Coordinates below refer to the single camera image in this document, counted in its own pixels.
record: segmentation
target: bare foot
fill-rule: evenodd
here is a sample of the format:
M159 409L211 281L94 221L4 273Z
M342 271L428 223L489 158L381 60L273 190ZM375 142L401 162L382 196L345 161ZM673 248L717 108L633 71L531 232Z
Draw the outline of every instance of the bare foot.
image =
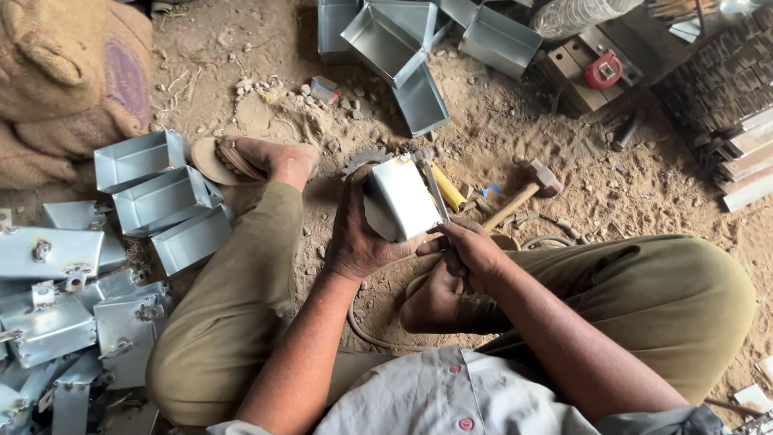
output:
M298 190L303 190L309 176L319 166L319 151L305 143L282 145L260 139L239 138L236 140L236 150L246 161L266 172L269 180L290 184ZM219 150L217 153L226 162L226 168L235 169Z
M445 268L441 260L427 282L400 308L400 324L412 334L456 334L456 306L464 285Z

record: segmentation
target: dirt floor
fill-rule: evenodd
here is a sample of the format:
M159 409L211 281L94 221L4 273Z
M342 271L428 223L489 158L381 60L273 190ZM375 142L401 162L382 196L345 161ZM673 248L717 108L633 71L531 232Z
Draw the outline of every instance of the dirt floor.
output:
M305 227L296 259L297 304L308 295L315 272L322 267L318 253L331 236L332 222L341 190L341 168L346 157L365 146L394 150L410 135L389 88L364 66L325 67L316 52L316 2L291 0L209 0L182 5L155 22L155 81L153 128L174 128L192 142L216 134L245 134L279 142L307 142L319 147L319 176L304 192ZM622 121L590 122L550 115L551 89L540 88L527 77L512 80L459 53L459 32L434 49L427 63L451 112L451 123L437 130L435 139L447 156L441 162L457 187L470 183L497 183L501 195L487 201L495 209L518 190L523 176L516 167L523 159L538 158L560 174L566 190L552 200L533 199L527 208L556 215L574 223L581 233L593 233L596 241L621 235L687 233L705 238L727 250L746 267L758 291L759 310L743 348L712 397L728 400L754 382L773 397L773 387L754 369L754 363L773 354L768 294L773 270L773 197L758 201L736 214L723 213L718 190L701 179L689 153L674 139L668 122L651 98L639 104L651 107L650 116L633 146L614 152L606 139ZM245 50L246 44L251 50ZM264 95L251 93L236 101L236 82L249 77L278 82ZM337 104L326 109L309 106L297 96L310 77L322 75L339 83L345 98L353 90L366 92L364 119L356 121ZM417 139L418 145L427 143ZM89 165L80 168L84 181L75 187L50 186L33 192L0 196L0 207L21 211L15 221L35 220L43 202L98 197ZM249 202L252 189L226 189L227 203L238 213ZM481 220L477 210L462 215ZM528 221L521 228L508 225L501 232L525 241L534 235L559 234L545 220ZM153 270L146 239L131 241L133 266ZM363 330L394 344L441 346L459 343L476 348L492 337L465 335L411 335L402 331L397 310L405 286L431 265L417 260L378 272L359 291L355 309ZM195 273L175 280L184 294ZM347 324L342 344L355 350L400 355L395 348L377 348L358 338ZM730 424L741 419L717 410Z

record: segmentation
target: burlap bag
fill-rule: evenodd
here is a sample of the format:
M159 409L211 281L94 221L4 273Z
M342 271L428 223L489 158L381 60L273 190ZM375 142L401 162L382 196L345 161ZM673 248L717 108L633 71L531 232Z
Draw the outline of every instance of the burlap bag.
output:
M99 101L107 1L0 3L0 118L42 121Z
M151 23L131 6L109 2L104 87L99 105L44 122L17 122L30 148L71 159L148 132Z
M8 122L0 122L0 190L33 189L76 178L70 161L27 149Z

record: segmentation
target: wooden hammer handle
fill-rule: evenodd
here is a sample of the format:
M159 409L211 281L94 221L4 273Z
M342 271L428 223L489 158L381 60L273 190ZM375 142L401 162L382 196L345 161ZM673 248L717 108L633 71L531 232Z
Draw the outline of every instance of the wooden hammer handle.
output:
M518 194L512 200L502 206L502 208L500 208L496 213L492 214L491 217L483 222L483 229L486 230L486 232L490 232L492 229L494 229L495 226L499 225L499 222L504 221L505 218L513 214L516 209L518 209L518 207L527 202L539 191L539 184L534 182L527 184L526 187L521 189L521 191L518 192Z

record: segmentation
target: olive pants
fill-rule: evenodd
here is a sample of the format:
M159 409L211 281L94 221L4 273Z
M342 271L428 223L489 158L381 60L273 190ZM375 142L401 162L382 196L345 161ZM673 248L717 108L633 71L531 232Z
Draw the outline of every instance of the olive pants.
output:
M163 415L186 432L231 420L271 355L295 303L302 215L298 190L266 183L172 313L148 363L147 386ZM713 388L751 327L747 273L698 238L658 235L508 255L692 403ZM458 314L467 332L504 333L479 351L539 370L493 301L465 297ZM329 404L391 358L340 351Z

